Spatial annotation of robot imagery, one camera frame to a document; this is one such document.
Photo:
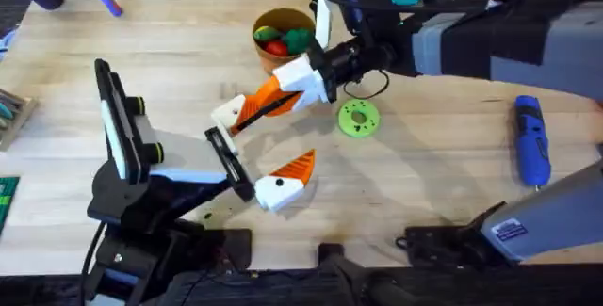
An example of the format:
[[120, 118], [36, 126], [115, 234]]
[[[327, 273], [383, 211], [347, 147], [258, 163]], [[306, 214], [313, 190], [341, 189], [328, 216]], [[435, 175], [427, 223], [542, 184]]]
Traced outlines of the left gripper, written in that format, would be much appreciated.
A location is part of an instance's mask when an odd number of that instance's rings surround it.
[[261, 177], [254, 185], [250, 182], [237, 159], [235, 133], [231, 130], [252, 115], [242, 94], [211, 112], [214, 125], [204, 132], [203, 139], [155, 130], [145, 115], [142, 98], [128, 97], [126, 103], [131, 121], [124, 128], [132, 141], [132, 164], [136, 167], [126, 170], [124, 177], [133, 184], [145, 183], [153, 176], [193, 184], [225, 181], [243, 201], [252, 199], [255, 193], [262, 208], [276, 212], [302, 195], [312, 177], [315, 149]]

